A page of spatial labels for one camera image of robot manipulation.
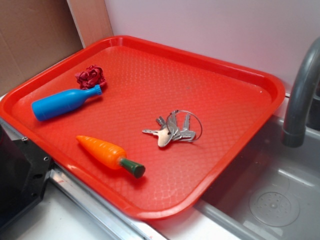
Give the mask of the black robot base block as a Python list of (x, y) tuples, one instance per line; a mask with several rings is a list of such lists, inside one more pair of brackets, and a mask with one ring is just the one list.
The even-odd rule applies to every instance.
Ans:
[(33, 141), (12, 140), (0, 129), (0, 230), (39, 204), (52, 158)]

